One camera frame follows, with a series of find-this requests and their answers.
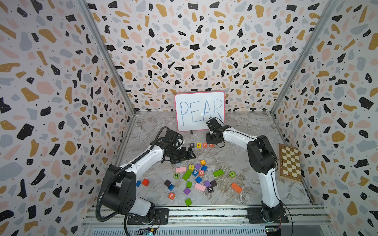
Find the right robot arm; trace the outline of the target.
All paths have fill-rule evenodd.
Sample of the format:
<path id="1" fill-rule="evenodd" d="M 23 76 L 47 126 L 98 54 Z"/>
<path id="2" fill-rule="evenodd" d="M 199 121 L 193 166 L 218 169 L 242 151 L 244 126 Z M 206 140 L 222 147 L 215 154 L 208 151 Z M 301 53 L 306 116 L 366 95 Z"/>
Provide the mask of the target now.
<path id="1" fill-rule="evenodd" d="M 253 136 L 243 133 L 230 125 L 221 125 L 217 118 L 210 118 L 206 124 L 209 129 L 209 133 L 206 134 L 208 144 L 230 142 L 244 148 L 248 153 L 250 166 L 258 173 L 262 190 L 262 208 L 260 213 L 255 213 L 250 219 L 267 223 L 289 222 L 289 212 L 285 210 L 277 190 L 277 156 L 268 138 L 264 135 Z"/>

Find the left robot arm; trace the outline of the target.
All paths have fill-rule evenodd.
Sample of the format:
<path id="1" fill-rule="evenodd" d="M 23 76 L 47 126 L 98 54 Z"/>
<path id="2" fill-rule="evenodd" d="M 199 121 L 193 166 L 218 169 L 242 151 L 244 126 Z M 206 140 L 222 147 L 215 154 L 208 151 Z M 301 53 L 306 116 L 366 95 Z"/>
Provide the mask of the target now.
<path id="1" fill-rule="evenodd" d="M 158 162 L 168 161 L 173 165 L 195 159 L 193 149 L 183 147 L 183 144 L 181 134 L 164 126 L 148 148 L 134 160 L 121 166 L 110 165 L 98 194 L 96 219 L 104 222 L 121 214 L 151 222 L 155 218 L 155 205 L 137 196 L 137 180 Z"/>

